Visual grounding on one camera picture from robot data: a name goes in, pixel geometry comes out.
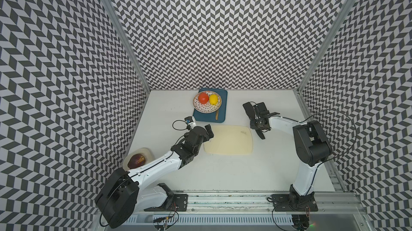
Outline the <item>cream cutting board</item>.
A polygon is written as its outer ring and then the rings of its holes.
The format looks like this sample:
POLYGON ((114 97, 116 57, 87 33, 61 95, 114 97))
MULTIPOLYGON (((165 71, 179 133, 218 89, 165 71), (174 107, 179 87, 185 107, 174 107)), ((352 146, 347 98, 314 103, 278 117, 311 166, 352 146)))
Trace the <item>cream cutting board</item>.
POLYGON ((204 151, 209 154, 226 156, 249 155, 253 151, 250 128, 237 125, 212 125, 214 138, 204 143, 204 151))

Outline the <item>black cleaver knife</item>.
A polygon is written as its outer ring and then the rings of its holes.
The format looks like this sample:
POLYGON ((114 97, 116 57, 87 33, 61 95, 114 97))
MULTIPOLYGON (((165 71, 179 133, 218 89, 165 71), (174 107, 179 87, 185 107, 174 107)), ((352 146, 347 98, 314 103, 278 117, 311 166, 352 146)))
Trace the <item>black cleaver knife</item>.
POLYGON ((245 110, 246 115, 250 119, 250 128, 257 133, 260 139, 262 140, 266 139, 262 130, 256 127, 256 119, 255 119, 256 114, 255 114, 252 104, 250 102, 247 102, 247 103, 244 103, 242 106, 245 110))

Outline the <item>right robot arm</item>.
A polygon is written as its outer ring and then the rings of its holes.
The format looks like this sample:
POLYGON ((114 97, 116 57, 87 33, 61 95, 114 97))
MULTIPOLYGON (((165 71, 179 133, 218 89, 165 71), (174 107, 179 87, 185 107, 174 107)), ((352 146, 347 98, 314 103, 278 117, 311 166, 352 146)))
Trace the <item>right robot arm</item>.
POLYGON ((250 128, 255 130, 261 139, 265 139, 264 132, 272 129, 293 136, 300 163, 290 195, 293 199, 312 196, 315 175, 333 152, 322 125, 318 121, 296 121, 277 112, 270 113, 263 102, 247 102, 242 106, 250 119, 250 128))

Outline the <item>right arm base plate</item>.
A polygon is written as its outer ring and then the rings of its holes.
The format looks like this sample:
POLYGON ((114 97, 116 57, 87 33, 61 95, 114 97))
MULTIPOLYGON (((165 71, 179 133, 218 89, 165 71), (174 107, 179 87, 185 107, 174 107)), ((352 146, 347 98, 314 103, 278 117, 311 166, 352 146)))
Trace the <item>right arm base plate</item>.
POLYGON ((271 199, 276 212, 318 212, 317 202, 312 192, 306 196, 295 194, 273 194, 271 199))

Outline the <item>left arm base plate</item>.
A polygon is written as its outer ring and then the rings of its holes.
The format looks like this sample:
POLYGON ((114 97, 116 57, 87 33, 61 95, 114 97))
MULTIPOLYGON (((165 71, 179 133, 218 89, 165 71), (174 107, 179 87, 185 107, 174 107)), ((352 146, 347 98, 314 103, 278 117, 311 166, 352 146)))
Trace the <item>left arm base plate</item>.
POLYGON ((147 208, 145 212, 160 212, 160 211, 177 211, 177 212, 186 212, 188 204, 188 195, 187 194, 174 194, 169 195, 165 202, 159 207, 147 208))

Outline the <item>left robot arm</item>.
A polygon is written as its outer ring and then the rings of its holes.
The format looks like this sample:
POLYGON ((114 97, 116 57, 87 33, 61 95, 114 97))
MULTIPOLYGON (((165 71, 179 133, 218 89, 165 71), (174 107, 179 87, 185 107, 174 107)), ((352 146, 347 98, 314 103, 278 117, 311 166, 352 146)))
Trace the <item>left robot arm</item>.
POLYGON ((94 202, 110 228, 121 226, 135 211, 163 206, 173 193, 164 184, 148 187, 163 176, 186 166, 198 155, 201 145, 213 139, 211 125, 194 126, 164 156, 141 167, 115 170, 94 202))

